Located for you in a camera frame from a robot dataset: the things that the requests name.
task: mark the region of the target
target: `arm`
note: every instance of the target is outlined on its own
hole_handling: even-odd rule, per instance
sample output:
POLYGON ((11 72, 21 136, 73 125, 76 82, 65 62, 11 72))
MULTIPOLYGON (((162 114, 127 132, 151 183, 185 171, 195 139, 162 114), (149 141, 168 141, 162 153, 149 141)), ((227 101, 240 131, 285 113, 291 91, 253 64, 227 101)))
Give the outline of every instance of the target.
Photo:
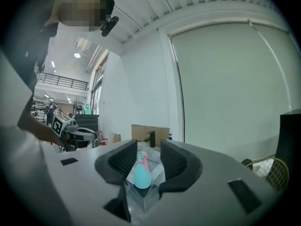
POLYGON ((53 132, 51 127, 45 126, 38 122, 31 114, 23 111, 18 126, 35 135, 39 140, 53 142, 57 145, 64 146, 60 138, 53 132))

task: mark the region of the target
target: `balcony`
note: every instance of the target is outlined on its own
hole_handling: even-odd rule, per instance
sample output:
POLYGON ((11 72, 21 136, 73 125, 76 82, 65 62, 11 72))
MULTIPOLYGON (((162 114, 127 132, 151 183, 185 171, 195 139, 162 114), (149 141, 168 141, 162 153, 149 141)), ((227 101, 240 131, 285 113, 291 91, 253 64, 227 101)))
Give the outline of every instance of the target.
POLYGON ((71 78, 66 78, 63 76, 58 76, 58 75, 49 74, 49 73, 40 73, 38 82, 68 87, 68 88, 72 88, 72 89, 79 89, 79 90, 84 90, 84 91, 86 91, 88 88, 88 82, 74 80, 71 78))

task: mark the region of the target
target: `wire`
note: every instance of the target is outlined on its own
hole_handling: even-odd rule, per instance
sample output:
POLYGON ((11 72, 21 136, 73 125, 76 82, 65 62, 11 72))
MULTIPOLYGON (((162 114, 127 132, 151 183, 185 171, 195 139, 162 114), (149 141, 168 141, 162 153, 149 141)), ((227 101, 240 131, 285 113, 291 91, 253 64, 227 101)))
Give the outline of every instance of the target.
MULTIPOLYGON (((124 12, 123 10, 121 10, 120 8, 118 8, 121 12, 123 12, 126 16, 128 16, 130 19, 132 19, 126 12, 124 12)), ((134 20, 134 19, 132 19, 133 20, 133 22, 135 23, 135 24, 137 24, 141 29, 142 29, 142 27, 134 20)))
POLYGON ((94 140, 94 148, 95 148, 95 142, 99 139, 99 137, 103 134, 103 131, 99 132, 99 136, 97 139, 94 140))
POLYGON ((292 101, 291 101, 291 93, 290 93, 290 89, 289 89, 289 86, 288 86, 288 83, 287 83, 287 79, 286 79, 286 76, 285 76, 285 73, 284 73, 284 70, 282 68, 282 65, 278 59, 278 57, 276 56, 276 53, 275 51, 272 49, 272 47, 270 46, 269 42, 265 39, 265 37, 254 27, 254 25, 252 24, 252 22, 250 20, 248 20, 249 24, 251 25, 251 27, 253 27, 257 33, 260 35, 260 37, 263 39, 263 41, 266 43, 266 45, 268 46, 268 48, 270 49, 278 67, 279 67, 279 70, 281 72, 281 75, 282 75, 282 79, 283 79, 283 82, 284 82, 284 85, 285 85, 285 89, 286 89, 286 95, 287 95, 287 101, 288 101, 288 109, 289 111, 292 110, 292 101))

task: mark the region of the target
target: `black faucet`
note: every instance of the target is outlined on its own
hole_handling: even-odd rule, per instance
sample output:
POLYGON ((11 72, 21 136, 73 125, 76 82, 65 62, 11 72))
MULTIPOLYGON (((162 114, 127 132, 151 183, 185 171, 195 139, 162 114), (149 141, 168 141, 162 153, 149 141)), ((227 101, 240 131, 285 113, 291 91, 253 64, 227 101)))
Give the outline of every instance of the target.
POLYGON ((151 131, 147 132, 147 134, 149 134, 150 136, 145 138, 144 141, 145 142, 149 141, 150 142, 150 147, 155 147, 156 146, 155 131, 151 130, 151 131))

